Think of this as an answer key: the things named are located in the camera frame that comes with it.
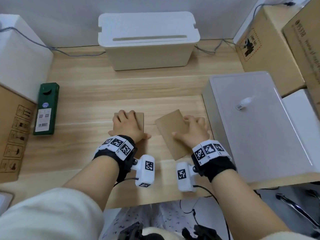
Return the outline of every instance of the wooden tabletop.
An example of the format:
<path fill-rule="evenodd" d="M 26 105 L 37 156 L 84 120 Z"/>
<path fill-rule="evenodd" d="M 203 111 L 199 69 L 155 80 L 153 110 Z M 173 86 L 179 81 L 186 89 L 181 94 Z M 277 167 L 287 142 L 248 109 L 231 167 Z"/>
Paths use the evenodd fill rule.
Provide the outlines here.
<path fill-rule="evenodd" d="M 202 40 L 199 47 L 213 50 L 218 40 Z M 97 54 L 99 46 L 64 48 L 71 54 Z M 114 71 L 106 54 L 68 57 L 55 53 L 47 82 L 60 85 L 55 133 L 30 135 L 19 180 L 0 185 L 13 192 L 13 204 L 43 191 L 59 187 L 92 159 L 95 149 L 109 137 L 112 117 L 120 109 L 144 113 L 144 131 L 152 138 L 146 153 L 155 158 L 155 182 L 149 188 L 128 180 L 111 192 L 107 208 L 137 206 L 208 195 L 205 190 L 178 190 L 175 165 L 155 120 L 176 109 L 183 115 L 202 116 L 208 123 L 201 91 L 212 74 L 243 72 L 235 49 L 223 43 L 215 55 L 194 49 L 187 66 Z M 199 185 L 210 188 L 207 178 Z"/>

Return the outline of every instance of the gray cable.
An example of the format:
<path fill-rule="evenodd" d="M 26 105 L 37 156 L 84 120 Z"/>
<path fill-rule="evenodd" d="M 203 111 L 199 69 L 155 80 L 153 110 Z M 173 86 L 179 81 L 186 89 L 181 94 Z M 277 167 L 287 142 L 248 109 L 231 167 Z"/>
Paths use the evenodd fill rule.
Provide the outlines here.
<path fill-rule="evenodd" d="M 63 52 L 63 51 L 61 51 L 61 50 L 59 50 L 59 49 L 57 49 L 57 48 L 55 48 L 55 47 L 46 46 L 46 45 L 43 45 L 43 44 L 40 44 L 40 43 L 38 43 L 38 42 L 36 42 L 36 41 L 31 40 L 30 38 L 28 38 L 27 36 L 25 36 L 22 32 L 20 32 L 20 31 L 19 31 L 17 28 L 15 28 L 15 27 L 2 28 L 2 29 L 0 29 L 0 33 L 9 31 L 9 30 L 11 30 L 11 29 L 17 31 L 20 35 L 22 35 L 23 37 L 25 37 L 27 40 L 29 40 L 30 42 L 32 42 L 32 43 L 34 43 L 34 44 L 40 45 L 40 46 L 42 46 L 42 47 L 44 47 L 44 48 L 47 48 L 47 49 L 49 49 L 49 50 L 51 50 L 51 51 L 60 52 L 60 53 L 62 53 L 62 54 L 64 54 L 64 55 L 66 55 L 66 56 L 71 56 L 71 57 L 100 56 L 100 55 L 106 53 L 106 52 L 104 51 L 104 52 L 101 52 L 101 53 L 98 54 L 98 55 L 69 55 L 68 53 Z"/>
<path fill-rule="evenodd" d="M 249 23 L 249 25 L 248 25 L 248 31 L 247 31 L 247 34 L 246 34 L 246 36 L 245 36 L 245 40 L 244 40 L 245 43 L 244 43 L 244 44 L 235 44 L 234 42 L 228 41 L 228 40 L 226 40 L 226 39 L 222 39 L 221 42 L 217 45 L 217 47 L 214 48 L 213 51 L 209 51 L 209 50 L 202 49 L 202 48 L 198 47 L 197 45 L 196 45 L 195 47 L 196 47 L 198 50 L 203 51 L 203 52 L 208 53 L 208 54 L 215 54 L 216 51 L 217 51 L 217 49 L 221 46 L 222 41 L 224 41 L 224 42 L 226 42 L 226 43 L 229 43 L 229 44 L 233 44 L 234 46 L 238 46 L 238 47 L 244 46 L 244 47 L 245 47 L 246 44 L 247 44 L 246 42 L 247 42 L 247 40 L 248 40 L 248 38 L 249 38 L 250 30 L 251 30 L 252 24 L 253 24 L 253 22 L 254 22 L 254 17 L 255 17 L 255 15 L 256 15 L 256 11 L 257 11 L 258 7 L 263 7 L 263 6 L 276 6 L 276 5 L 293 6 L 293 5 L 295 5 L 295 3 L 294 3 L 294 2 L 280 2 L 280 3 L 274 3 L 274 4 L 261 3 L 261 4 L 259 4 L 258 6 L 256 6 L 255 9 L 254 9 L 254 12 L 253 12 L 252 19 L 251 19 L 251 21 L 250 21 L 250 23 Z"/>

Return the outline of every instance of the cardboard piece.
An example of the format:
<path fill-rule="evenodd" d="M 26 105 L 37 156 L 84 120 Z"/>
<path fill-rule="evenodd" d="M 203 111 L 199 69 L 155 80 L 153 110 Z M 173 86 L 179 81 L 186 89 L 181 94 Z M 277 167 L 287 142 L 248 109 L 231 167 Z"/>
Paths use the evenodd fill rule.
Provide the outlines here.
<path fill-rule="evenodd" d="M 283 28 L 320 116 L 320 0 L 310 0 Z"/>
<path fill-rule="evenodd" d="M 236 47 L 245 72 L 270 73 L 282 97 L 304 88 L 305 83 L 281 29 L 298 12 L 286 6 L 264 6 L 254 18 L 249 45 Z M 247 30 L 238 44 L 245 44 Z"/>
<path fill-rule="evenodd" d="M 139 129 L 144 132 L 144 113 L 140 113 L 140 112 L 136 112 L 135 113 L 135 117 L 136 117 L 136 121 L 138 124 Z M 147 150 L 147 140 L 141 140 L 136 144 L 137 147 L 137 152 L 135 154 L 135 158 L 140 158 L 142 155 L 146 154 L 146 150 Z"/>
<path fill-rule="evenodd" d="M 0 86 L 0 183 L 16 181 L 35 104 Z"/>
<path fill-rule="evenodd" d="M 187 133 L 189 130 L 189 126 L 185 123 L 180 110 L 156 119 L 155 123 L 174 160 L 192 153 L 190 148 L 172 137 L 172 132 Z"/>

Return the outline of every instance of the patterned pants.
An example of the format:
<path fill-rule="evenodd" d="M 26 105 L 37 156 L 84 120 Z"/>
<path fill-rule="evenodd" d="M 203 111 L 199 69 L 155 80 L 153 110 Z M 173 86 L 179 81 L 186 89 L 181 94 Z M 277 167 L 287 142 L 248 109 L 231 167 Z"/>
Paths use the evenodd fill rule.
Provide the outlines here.
<path fill-rule="evenodd" d="M 178 201 L 163 202 L 157 204 L 140 205 L 130 208 L 122 208 L 110 227 L 103 234 L 102 239 L 116 239 L 119 233 L 134 224 L 143 223 L 143 228 L 158 227 L 170 232 L 181 233 L 187 228 L 193 233 L 193 226 L 179 207 Z"/>

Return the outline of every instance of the forearm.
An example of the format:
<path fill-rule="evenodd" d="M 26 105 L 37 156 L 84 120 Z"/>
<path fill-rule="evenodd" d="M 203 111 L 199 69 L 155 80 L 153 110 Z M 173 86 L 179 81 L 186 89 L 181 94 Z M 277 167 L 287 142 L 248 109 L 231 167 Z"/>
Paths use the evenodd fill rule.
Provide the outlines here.
<path fill-rule="evenodd" d="M 275 232 L 290 231 L 236 171 L 219 173 L 212 186 L 235 240 L 258 240 Z"/>
<path fill-rule="evenodd" d="M 103 211 L 118 174 L 118 163 L 111 157 L 100 156 L 91 161 L 62 187 L 85 193 Z"/>

